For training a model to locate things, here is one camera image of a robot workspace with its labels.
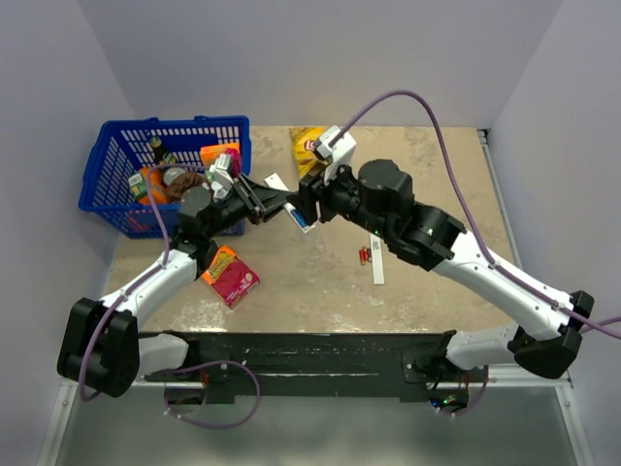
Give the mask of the blue AAA battery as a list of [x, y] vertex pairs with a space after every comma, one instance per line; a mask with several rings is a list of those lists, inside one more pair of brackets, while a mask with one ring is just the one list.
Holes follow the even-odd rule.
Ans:
[[302, 214], [295, 208], [292, 209], [291, 214], [293, 215], [294, 219], [296, 220], [296, 222], [298, 223], [298, 225], [301, 228], [306, 228], [307, 227], [307, 223], [304, 219], [304, 217], [302, 216]]

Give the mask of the white remote battery cover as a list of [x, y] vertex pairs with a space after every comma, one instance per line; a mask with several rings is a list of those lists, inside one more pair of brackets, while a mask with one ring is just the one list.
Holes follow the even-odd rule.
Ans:
[[384, 278], [380, 238], [375, 234], [371, 234], [370, 245], [371, 245], [371, 260], [372, 260], [372, 268], [373, 268], [373, 283], [374, 285], [384, 285], [385, 278]]

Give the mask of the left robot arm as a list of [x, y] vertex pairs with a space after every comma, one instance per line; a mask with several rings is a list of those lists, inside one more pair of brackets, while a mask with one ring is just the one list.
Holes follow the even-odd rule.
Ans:
[[170, 333], [141, 337], [150, 317], [183, 287], [211, 266], [214, 240], [240, 220], [253, 224], [282, 211], [288, 191], [257, 184], [246, 175], [216, 200], [204, 187], [182, 195], [171, 239], [144, 272], [98, 300], [82, 298], [69, 313], [56, 363], [59, 376], [111, 397], [123, 394], [138, 377], [168, 370], [180, 381], [194, 379], [201, 357], [182, 338]]

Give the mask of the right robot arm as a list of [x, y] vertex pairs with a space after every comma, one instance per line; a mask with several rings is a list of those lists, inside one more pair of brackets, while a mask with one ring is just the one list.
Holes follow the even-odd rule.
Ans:
[[343, 165], [329, 182], [321, 173], [307, 175], [287, 200], [309, 224], [342, 216], [402, 261], [465, 286], [512, 318], [497, 328], [443, 333], [430, 354], [415, 360], [419, 371], [452, 382], [473, 368], [515, 362], [555, 380], [575, 361], [593, 297], [555, 290], [499, 256], [486, 260], [461, 221], [415, 200], [411, 175], [395, 162], [372, 160], [357, 173]]

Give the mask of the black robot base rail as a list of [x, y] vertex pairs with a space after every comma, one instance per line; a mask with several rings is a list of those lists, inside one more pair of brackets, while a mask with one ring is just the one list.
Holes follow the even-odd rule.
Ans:
[[147, 376], [150, 383], [207, 384], [210, 403], [260, 393], [292, 397], [397, 398], [438, 405], [484, 379], [439, 360], [442, 334], [186, 333], [183, 373]]

